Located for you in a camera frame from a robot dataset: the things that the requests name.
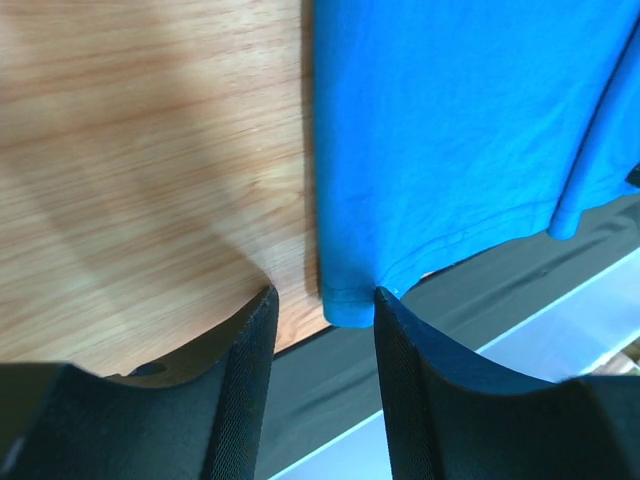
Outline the blue t shirt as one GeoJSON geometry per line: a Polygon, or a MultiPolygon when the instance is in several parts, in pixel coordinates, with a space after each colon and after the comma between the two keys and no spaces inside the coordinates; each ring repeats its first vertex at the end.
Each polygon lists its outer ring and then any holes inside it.
{"type": "Polygon", "coordinates": [[[639,190],[635,1],[318,1],[313,73],[333,325],[639,190]]]}

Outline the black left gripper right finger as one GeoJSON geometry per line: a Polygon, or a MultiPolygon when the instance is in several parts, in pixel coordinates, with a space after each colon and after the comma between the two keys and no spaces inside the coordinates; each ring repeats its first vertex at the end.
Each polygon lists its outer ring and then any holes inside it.
{"type": "Polygon", "coordinates": [[[374,337],[396,479],[635,479],[639,381],[546,382],[420,320],[384,288],[374,337]]]}

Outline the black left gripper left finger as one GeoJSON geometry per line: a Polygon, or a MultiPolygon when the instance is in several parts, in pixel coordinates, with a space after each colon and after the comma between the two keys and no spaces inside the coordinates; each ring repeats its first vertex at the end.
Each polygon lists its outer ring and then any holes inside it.
{"type": "Polygon", "coordinates": [[[127,375],[1,367],[5,479],[250,479],[279,311],[273,287],[127,375]]]}

